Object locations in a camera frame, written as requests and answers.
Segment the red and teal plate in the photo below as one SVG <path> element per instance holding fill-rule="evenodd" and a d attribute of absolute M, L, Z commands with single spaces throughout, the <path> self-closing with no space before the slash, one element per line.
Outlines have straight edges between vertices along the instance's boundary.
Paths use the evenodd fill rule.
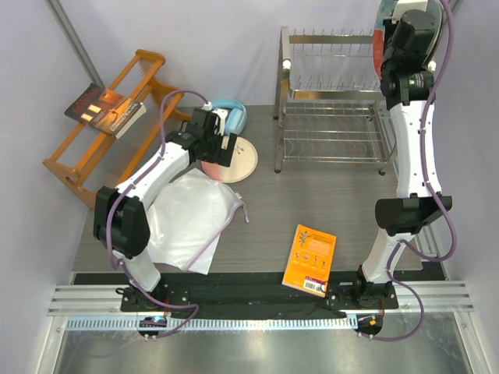
<path fill-rule="evenodd" d="M 384 20 L 391 18 L 395 5 L 396 1 L 382 0 L 374 23 L 372 39 L 373 67 L 379 78 L 381 78 L 381 66 L 384 58 Z"/>

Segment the pink and cream plate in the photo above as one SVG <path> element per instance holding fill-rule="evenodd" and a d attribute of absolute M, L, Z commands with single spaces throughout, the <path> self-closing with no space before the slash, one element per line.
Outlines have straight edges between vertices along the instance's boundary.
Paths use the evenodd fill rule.
<path fill-rule="evenodd" d="M 224 183 L 236 183 L 248 178 L 255 171 L 257 164 L 257 149 L 250 141 L 239 136 L 235 142 L 229 167 L 204 161 L 201 163 L 201 167 L 204 173 L 214 180 Z"/>

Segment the light teal plate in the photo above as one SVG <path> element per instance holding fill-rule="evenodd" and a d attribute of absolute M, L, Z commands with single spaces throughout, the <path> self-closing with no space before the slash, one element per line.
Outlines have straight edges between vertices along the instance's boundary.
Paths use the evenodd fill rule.
<path fill-rule="evenodd" d="M 441 31 L 444 23 L 444 8 L 438 0 L 428 0 L 426 12 L 434 18 L 434 35 L 427 51 L 426 60 L 430 61 L 437 50 L 441 39 Z"/>

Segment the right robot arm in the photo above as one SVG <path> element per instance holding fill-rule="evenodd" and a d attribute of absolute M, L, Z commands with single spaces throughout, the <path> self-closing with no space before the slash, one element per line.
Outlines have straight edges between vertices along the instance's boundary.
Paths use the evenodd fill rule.
<path fill-rule="evenodd" d="M 373 63 L 395 128 L 398 186 L 392 199 L 375 205 L 377 237 L 359 266 L 352 298 L 362 309 L 391 296 L 391 271 L 421 229 L 452 207 L 434 162 L 434 75 L 428 69 L 441 31 L 441 7 L 426 1 L 396 1 L 378 13 Z"/>

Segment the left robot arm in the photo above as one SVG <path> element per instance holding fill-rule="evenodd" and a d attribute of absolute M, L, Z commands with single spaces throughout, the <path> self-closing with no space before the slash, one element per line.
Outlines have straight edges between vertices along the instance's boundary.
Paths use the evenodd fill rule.
<path fill-rule="evenodd" d="M 153 264 L 147 246 L 150 228 L 147 208 L 173 177 L 195 161 L 228 167 L 237 135 L 225 138 L 229 117 L 226 109 L 208 105 L 193 110 L 180 130 L 161 135 L 157 153 L 139 171 L 114 188 L 97 191 L 93 236 L 108 250 L 111 266 L 121 266 L 139 293 L 139 301 L 150 311 L 166 300 L 165 283 Z"/>

